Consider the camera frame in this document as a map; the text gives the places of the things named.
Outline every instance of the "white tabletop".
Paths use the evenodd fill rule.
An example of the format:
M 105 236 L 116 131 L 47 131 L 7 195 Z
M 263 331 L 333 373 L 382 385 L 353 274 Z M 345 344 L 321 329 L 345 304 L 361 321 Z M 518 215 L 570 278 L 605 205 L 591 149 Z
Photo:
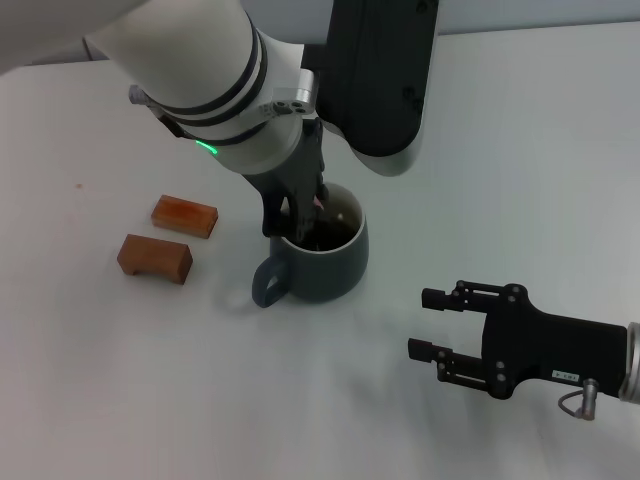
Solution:
M 325 135 L 368 215 L 342 299 L 260 310 L 252 187 L 172 138 L 108 62 L 0 79 L 0 465 L 7 479 L 633 479 L 640 408 L 593 423 L 530 381 L 509 401 L 435 378 L 409 337 L 479 355 L 483 317 L 422 310 L 458 279 L 627 325 L 640 271 L 640 24 L 440 38 L 426 148 L 382 178 Z M 156 229 L 168 194 L 209 240 Z M 127 277 L 128 233 L 188 243 L 183 287 Z

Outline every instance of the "coffee mug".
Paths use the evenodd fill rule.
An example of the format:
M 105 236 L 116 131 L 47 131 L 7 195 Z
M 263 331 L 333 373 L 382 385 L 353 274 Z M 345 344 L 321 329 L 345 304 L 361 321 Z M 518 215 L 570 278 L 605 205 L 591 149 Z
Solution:
M 355 287 L 369 261 L 369 234 L 364 211 L 356 197 L 344 187 L 326 183 L 328 197 L 323 202 L 323 217 L 338 219 L 355 234 L 344 245 L 331 250 L 314 251 L 272 237 L 271 256 L 253 277 L 253 301 L 269 307 L 291 293 L 309 302 L 338 298 Z

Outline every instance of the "green indicator light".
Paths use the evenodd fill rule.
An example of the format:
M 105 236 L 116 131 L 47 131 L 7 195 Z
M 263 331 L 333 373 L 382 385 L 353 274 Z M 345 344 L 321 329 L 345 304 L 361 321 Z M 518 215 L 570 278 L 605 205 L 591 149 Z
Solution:
M 209 150 L 209 151 L 210 151 L 211 153 L 213 153 L 214 155 L 217 155 L 217 154 L 218 154 L 218 149 L 217 149 L 217 148 L 212 147 L 211 145 L 207 145 L 206 143 L 201 142 L 200 140 L 196 140 L 196 143 L 197 143 L 198 145 L 200 145 L 201 147 L 206 148 L 207 150 Z

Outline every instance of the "brown wooden block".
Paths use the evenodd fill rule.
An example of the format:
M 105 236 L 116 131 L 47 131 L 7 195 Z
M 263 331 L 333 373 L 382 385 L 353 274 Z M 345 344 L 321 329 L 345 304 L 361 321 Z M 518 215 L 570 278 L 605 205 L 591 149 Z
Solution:
M 193 258 L 189 247 L 182 243 L 127 235 L 118 254 L 118 263 L 127 275 L 153 273 L 183 285 Z
M 209 238 L 218 221 L 218 209 L 163 195 L 151 214 L 156 227 Z

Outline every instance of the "dark liquid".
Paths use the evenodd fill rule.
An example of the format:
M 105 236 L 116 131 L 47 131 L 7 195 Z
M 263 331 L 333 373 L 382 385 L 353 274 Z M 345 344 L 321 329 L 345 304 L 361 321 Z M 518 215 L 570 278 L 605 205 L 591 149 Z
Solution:
M 346 245 L 356 233 L 358 232 L 341 220 L 317 220 L 313 230 L 296 245 L 312 252 L 326 252 Z

